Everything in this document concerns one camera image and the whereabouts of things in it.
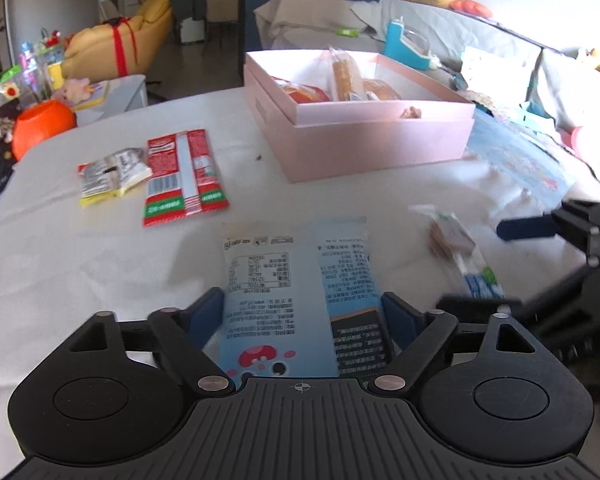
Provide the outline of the green purple snack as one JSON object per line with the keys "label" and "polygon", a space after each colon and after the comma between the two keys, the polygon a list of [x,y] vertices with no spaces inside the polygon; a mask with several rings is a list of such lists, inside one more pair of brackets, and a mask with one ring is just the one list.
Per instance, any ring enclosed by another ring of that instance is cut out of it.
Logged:
{"label": "green purple snack", "polygon": [[465,295],[482,300],[505,297],[479,245],[456,214],[440,210],[434,205],[411,206],[410,211],[429,220],[430,252],[448,263],[452,274],[460,280]]}

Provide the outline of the blue white snack bag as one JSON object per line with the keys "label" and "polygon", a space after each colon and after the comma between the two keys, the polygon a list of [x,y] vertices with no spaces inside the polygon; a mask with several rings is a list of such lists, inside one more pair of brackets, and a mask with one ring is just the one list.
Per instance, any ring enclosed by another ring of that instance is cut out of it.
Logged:
{"label": "blue white snack bag", "polygon": [[394,356],[363,217],[223,228],[220,367],[256,377],[366,379]]}

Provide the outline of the red green striped snack packet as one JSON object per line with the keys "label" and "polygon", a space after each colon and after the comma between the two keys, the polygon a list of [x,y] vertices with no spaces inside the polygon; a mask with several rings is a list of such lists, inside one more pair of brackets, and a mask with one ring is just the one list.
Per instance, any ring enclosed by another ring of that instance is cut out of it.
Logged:
{"label": "red green striped snack packet", "polygon": [[156,226],[230,206],[216,171],[206,129],[147,141],[152,171],[146,188],[143,226]]}

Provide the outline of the clear bread packet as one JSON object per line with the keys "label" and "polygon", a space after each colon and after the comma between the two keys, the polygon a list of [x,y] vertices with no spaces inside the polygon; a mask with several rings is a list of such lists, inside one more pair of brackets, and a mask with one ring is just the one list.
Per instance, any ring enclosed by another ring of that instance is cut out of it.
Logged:
{"label": "clear bread packet", "polygon": [[401,96],[390,84],[380,79],[364,79],[363,87],[367,99],[372,101],[399,101]]}

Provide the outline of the long brown biscuit sleeve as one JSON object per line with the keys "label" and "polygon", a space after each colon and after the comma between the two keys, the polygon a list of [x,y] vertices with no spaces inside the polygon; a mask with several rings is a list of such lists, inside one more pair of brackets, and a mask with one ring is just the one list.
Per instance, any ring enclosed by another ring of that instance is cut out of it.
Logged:
{"label": "long brown biscuit sleeve", "polygon": [[329,49],[330,91],[338,102],[366,101],[364,81],[354,58],[343,50]]}

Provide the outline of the red roast chicken snack pouch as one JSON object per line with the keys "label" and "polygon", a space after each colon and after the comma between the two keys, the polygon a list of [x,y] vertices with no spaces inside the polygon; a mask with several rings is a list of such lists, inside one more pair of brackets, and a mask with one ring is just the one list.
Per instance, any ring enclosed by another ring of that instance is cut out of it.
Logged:
{"label": "red roast chicken snack pouch", "polygon": [[282,78],[273,78],[274,82],[298,104],[329,102],[329,95],[321,88],[309,84],[298,84]]}

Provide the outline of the white woven table cloth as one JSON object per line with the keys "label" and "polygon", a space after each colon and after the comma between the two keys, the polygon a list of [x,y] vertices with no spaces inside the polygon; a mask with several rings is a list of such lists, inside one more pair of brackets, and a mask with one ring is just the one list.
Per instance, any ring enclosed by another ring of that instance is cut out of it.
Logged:
{"label": "white woven table cloth", "polygon": [[[80,205],[79,164],[197,127],[208,132],[227,210],[148,228],[143,190]],[[531,216],[536,206],[529,192],[479,159],[289,182],[240,89],[64,133],[24,156],[0,198],[0,388],[19,382],[96,311],[141,318],[161,307],[185,307],[220,284],[227,222],[363,216],[379,286],[429,306],[446,283],[430,258],[418,205],[456,214],[509,295],[531,297],[582,263],[558,238],[498,239],[498,217]]]}

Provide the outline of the yellow silver snack packet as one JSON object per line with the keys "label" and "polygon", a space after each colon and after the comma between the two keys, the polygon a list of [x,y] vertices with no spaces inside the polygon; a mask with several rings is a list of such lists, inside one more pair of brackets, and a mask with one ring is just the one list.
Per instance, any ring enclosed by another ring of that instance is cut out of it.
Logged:
{"label": "yellow silver snack packet", "polygon": [[121,197],[152,177],[141,148],[124,148],[78,167],[80,205]]}

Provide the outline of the beige sofa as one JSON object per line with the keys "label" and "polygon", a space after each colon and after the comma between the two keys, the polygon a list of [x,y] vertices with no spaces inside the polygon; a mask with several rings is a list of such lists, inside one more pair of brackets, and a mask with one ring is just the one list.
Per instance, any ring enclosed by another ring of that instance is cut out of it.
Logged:
{"label": "beige sofa", "polygon": [[[573,151],[600,169],[600,46],[555,50],[512,30],[453,10],[404,0],[270,0],[253,12],[262,48],[379,52],[389,23],[403,18],[422,34],[441,66],[434,76],[468,77],[473,92],[510,112],[530,102],[565,133]],[[341,37],[357,29],[358,38]]]}

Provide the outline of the pink gift box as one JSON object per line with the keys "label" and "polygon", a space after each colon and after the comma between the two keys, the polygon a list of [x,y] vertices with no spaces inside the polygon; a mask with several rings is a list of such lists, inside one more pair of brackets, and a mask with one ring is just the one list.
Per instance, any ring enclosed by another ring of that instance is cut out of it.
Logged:
{"label": "pink gift box", "polygon": [[[362,77],[380,79],[399,101],[338,102],[330,91],[329,51],[247,53],[246,99],[291,182],[447,162],[463,156],[474,104],[418,70],[375,53],[353,51]],[[274,82],[323,89],[329,102],[298,104]]]}

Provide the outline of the orange red cushion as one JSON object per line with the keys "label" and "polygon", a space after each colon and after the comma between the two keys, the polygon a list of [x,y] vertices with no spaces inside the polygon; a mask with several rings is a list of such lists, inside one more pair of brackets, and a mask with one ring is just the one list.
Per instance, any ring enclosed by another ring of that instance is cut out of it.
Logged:
{"label": "orange red cushion", "polygon": [[449,8],[455,12],[484,18],[485,20],[490,20],[493,16],[490,9],[475,0],[453,0],[449,3]]}

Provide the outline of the white low side table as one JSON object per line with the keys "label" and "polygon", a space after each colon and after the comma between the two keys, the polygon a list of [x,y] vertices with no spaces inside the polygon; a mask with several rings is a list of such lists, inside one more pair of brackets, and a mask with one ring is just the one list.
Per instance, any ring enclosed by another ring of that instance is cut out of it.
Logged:
{"label": "white low side table", "polygon": [[93,122],[148,107],[144,75],[126,76],[108,81],[106,98],[99,104],[76,112],[76,123],[84,127]]}

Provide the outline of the small green toy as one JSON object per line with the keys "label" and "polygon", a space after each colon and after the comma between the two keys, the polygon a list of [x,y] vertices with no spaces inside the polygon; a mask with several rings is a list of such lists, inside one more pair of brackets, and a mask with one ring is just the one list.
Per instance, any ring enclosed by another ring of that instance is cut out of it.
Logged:
{"label": "small green toy", "polygon": [[340,28],[336,31],[336,34],[347,38],[358,38],[360,36],[360,32],[357,29],[350,28]]}

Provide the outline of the orange pumpkin bucket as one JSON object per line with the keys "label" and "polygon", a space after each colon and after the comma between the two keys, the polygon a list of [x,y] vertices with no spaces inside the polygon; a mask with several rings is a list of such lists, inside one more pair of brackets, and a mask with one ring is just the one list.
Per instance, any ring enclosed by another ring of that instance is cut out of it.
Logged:
{"label": "orange pumpkin bucket", "polygon": [[45,101],[22,112],[12,133],[12,152],[21,160],[35,145],[76,128],[76,114],[56,100]]}

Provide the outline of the pink plush toy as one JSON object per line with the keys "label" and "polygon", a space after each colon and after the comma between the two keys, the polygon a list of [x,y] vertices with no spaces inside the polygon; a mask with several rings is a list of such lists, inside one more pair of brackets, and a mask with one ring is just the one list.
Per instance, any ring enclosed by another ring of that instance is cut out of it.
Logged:
{"label": "pink plush toy", "polygon": [[87,101],[94,89],[88,78],[67,79],[64,84],[52,94],[52,99],[68,107],[75,107]]}

